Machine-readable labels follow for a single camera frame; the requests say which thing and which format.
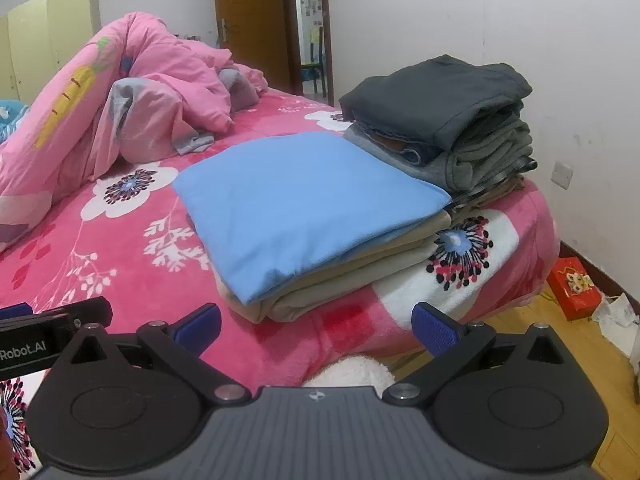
cream wardrobe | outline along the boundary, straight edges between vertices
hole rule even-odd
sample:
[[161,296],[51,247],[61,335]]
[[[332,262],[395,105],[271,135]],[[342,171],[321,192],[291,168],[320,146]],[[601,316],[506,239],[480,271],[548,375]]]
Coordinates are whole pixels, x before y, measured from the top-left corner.
[[98,0],[29,0],[0,16],[0,99],[32,104],[100,27]]

folded clothing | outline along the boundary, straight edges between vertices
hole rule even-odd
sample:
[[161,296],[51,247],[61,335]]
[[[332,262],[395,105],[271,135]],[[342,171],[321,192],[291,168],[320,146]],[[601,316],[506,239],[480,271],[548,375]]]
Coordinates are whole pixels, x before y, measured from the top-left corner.
[[173,185],[244,305],[391,241],[450,202],[438,187],[327,132],[238,144]]
[[451,150],[474,121],[499,110],[516,118],[531,86],[511,66],[474,66],[440,56],[388,76],[366,78],[340,99],[346,120],[359,113],[385,125],[396,139],[420,139]]
[[[455,196],[480,186],[498,174],[511,173],[513,168],[527,169],[522,161],[530,161],[529,155],[533,152],[531,136],[526,124],[519,123],[513,130],[496,132],[493,139],[487,137],[486,142],[476,142],[472,137],[466,145],[466,139],[461,138],[452,151],[442,152],[425,166],[414,166],[401,155],[382,148],[358,124],[352,124],[345,131],[344,138],[398,170],[435,184]],[[487,147],[491,142],[498,145],[493,152]]]
[[373,142],[397,153],[413,166],[424,166],[427,162],[431,162],[442,153],[440,148],[430,146],[420,139],[415,139],[414,142],[396,139],[394,133],[384,124],[381,124],[375,119],[363,116],[357,110],[353,111],[353,115],[358,125]]
[[216,273],[216,285],[226,305],[249,321],[260,323],[294,321],[316,306],[340,298],[375,280],[423,261],[436,250],[436,232],[451,226],[446,211],[440,211],[394,240],[356,254],[336,266],[308,272],[270,298],[243,305]]
[[461,196],[447,208],[451,215],[451,223],[457,224],[463,221],[471,216],[473,211],[487,208],[492,202],[517,189],[524,189],[524,176],[520,173],[512,173],[494,186],[476,190],[476,193],[467,196],[466,200]]

metal screw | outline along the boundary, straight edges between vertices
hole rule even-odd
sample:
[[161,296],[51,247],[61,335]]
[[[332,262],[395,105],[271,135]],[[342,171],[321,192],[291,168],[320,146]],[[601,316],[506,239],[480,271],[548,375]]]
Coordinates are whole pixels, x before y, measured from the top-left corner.
[[389,395],[398,400],[411,400],[420,395],[420,388],[415,384],[398,383],[389,388]]
[[246,390],[240,384],[223,384],[216,388],[213,394],[220,400],[240,400]]

chair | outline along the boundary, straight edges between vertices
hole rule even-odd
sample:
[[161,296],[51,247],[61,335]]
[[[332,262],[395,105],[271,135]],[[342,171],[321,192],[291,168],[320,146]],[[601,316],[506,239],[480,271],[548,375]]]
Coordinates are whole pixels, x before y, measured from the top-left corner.
[[[314,93],[318,93],[318,71],[320,72],[320,79],[322,82],[322,97],[326,97],[326,83],[324,82],[324,27],[311,27],[310,29],[310,42],[311,42],[311,62],[301,63],[300,69],[312,69],[314,72]],[[318,46],[318,61],[315,61],[314,47]]]

pink comforter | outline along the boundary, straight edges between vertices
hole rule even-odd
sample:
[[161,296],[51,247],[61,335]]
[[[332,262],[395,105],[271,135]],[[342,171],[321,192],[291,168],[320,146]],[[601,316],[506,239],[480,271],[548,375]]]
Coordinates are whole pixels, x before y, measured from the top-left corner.
[[[0,252],[119,155],[132,163],[161,160],[175,155],[181,137],[226,132],[232,120],[230,95],[218,78],[223,68],[241,72],[258,93],[267,88],[260,71],[235,65],[228,50],[179,40],[150,14],[134,12],[104,27],[0,146]],[[146,113],[124,124],[111,95],[123,78],[146,85]]]

